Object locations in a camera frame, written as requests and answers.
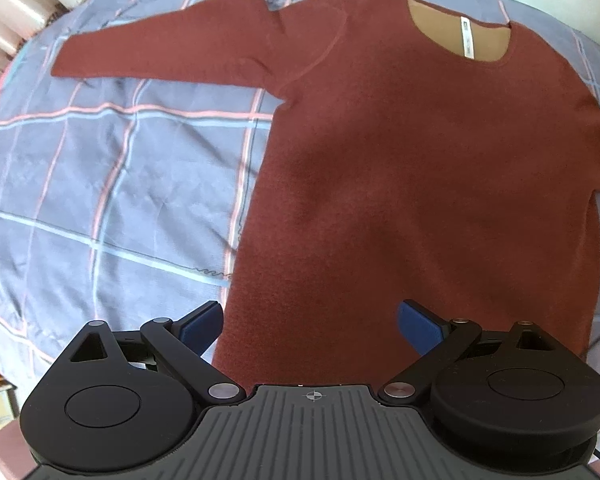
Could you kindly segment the dark red knit sweater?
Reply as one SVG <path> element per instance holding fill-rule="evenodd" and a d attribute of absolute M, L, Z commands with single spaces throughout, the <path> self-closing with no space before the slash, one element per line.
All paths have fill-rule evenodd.
<path fill-rule="evenodd" d="M 76 35 L 56 77 L 254 87 L 279 99 L 213 363 L 243 387 L 382 385 L 416 359 L 405 299 L 573 352 L 600 290 L 600 104 L 521 24 L 493 61 L 412 0 L 204 0 Z"/>

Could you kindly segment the blue plaid bed sheet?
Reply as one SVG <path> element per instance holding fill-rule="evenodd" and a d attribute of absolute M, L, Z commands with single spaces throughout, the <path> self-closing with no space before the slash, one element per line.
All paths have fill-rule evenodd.
<path fill-rule="evenodd" d="M 0 80 L 0 373 L 20 398 L 85 322 L 135 330 L 226 293 L 276 99 L 50 73 L 71 35 L 198 1 L 85 0 Z M 600 101 L 600 46 L 582 32 L 513 0 L 427 1 L 533 29 Z"/>

